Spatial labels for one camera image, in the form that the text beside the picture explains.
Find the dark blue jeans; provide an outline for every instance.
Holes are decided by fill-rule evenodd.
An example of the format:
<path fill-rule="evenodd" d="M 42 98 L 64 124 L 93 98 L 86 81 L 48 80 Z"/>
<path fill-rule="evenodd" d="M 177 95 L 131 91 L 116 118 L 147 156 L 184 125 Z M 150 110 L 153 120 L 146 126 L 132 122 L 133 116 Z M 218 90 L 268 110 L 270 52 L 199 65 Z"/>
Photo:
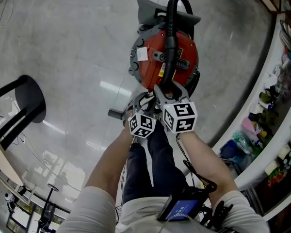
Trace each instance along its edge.
<path fill-rule="evenodd" d="M 123 203 L 145 197 L 169 197 L 171 193 L 188 187 L 185 176 L 175 166 L 173 149 L 159 121 L 147 140 L 147 147 L 152 157 L 153 187 L 145 149 L 139 143 L 133 143 L 127 159 Z"/>

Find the person's right arm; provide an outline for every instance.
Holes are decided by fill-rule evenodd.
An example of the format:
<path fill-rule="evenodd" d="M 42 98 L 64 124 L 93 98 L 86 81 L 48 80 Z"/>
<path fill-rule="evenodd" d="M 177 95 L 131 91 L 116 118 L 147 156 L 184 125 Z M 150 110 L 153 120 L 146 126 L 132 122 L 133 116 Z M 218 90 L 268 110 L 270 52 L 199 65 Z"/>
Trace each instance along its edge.
<path fill-rule="evenodd" d="M 196 172 L 218 185 L 217 190 L 209 194 L 212 206 L 224 194 L 237 190 L 237 186 L 225 163 L 195 132 L 182 133 L 180 139 Z"/>

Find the white t-shirt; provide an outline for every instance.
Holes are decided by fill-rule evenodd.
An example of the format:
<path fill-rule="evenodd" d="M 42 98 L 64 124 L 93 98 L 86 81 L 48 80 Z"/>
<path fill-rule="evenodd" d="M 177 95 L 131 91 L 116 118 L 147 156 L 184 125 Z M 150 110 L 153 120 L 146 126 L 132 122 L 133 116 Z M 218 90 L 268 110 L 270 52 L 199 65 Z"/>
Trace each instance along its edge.
<path fill-rule="evenodd" d="M 158 233 L 165 223 L 156 218 L 167 199 L 168 197 L 141 198 L 125 203 L 120 221 L 115 226 L 113 198 L 100 188 L 86 187 L 57 233 Z M 267 223 L 254 212 L 239 191 L 225 194 L 218 203 L 222 200 L 224 206 L 234 205 L 225 218 L 223 227 L 239 233 L 269 233 Z M 213 232 L 198 222 L 191 221 L 168 222 L 162 230 L 162 233 Z"/>

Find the polished floor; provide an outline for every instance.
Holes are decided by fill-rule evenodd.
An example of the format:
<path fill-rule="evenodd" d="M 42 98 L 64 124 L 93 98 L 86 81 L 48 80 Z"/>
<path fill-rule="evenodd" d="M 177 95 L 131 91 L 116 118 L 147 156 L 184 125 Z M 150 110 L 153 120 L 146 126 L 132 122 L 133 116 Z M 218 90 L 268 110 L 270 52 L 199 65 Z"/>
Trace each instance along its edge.
<path fill-rule="evenodd" d="M 192 96 L 199 115 L 195 130 L 207 142 L 244 92 L 271 17 L 257 0 L 189 1 L 201 17 L 194 39 L 201 73 Z M 53 200 L 70 209 L 122 130 L 120 121 L 107 116 L 108 109 L 123 110 L 143 90 L 128 74 L 130 48 L 138 36 L 137 2 L 14 0 L 12 7 L 8 0 L 1 26 L 12 9 L 10 21 L 0 28 L 0 87 L 22 74 L 32 76 L 44 93 L 47 116 L 31 124 L 21 135 L 25 143 L 19 139 L 7 154 L 21 173 L 29 171 L 42 195 L 49 191 L 47 183 L 55 183 L 60 192 Z M 17 113 L 13 92 L 9 96 L 0 100 L 6 120 Z M 169 138 L 181 166 L 175 136 Z"/>

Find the yellow warning label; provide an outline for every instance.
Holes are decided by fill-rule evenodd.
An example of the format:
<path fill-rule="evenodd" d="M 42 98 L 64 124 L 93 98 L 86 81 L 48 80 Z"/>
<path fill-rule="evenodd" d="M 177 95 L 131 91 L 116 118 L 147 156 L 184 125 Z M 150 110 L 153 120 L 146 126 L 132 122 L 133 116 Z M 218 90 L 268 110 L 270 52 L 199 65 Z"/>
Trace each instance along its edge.
<path fill-rule="evenodd" d="M 162 77 L 162 76 L 164 75 L 164 72 L 165 72 L 165 66 L 166 66 L 166 64 L 163 63 L 163 65 L 162 65 L 162 67 L 161 67 L 161 69 L 160 69 L 159 77 Z"/>

